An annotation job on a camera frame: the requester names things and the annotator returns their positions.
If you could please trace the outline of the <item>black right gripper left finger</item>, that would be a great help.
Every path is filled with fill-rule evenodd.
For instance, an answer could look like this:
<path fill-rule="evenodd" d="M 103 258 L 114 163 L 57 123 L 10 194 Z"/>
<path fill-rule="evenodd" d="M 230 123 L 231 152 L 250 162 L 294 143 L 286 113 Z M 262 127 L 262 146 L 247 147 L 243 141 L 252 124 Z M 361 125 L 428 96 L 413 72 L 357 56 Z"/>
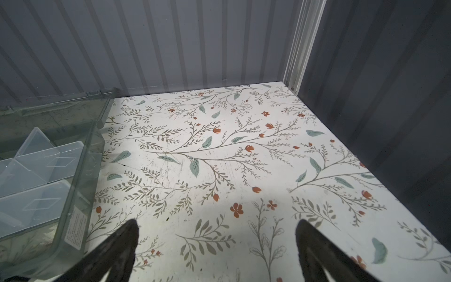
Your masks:
<path fill-rule="evenodd" d="M 58 282 L 128 282 L 136 258 L 139 227 L 128 220 L 80 262 L 58 277 Z"/>

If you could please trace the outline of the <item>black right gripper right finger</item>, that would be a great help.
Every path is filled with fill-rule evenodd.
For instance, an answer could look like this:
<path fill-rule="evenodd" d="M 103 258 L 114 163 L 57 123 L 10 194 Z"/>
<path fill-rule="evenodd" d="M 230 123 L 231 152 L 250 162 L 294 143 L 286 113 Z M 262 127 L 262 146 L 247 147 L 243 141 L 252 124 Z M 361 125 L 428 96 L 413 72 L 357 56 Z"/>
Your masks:
<path fill-rule="evenodd" d="M 306 220 L 295 230 L 298 259 L 307 282 L 327 282 L 329 273 L 336 282 L 376 282 L 378 279 L 360 268 Z"/>

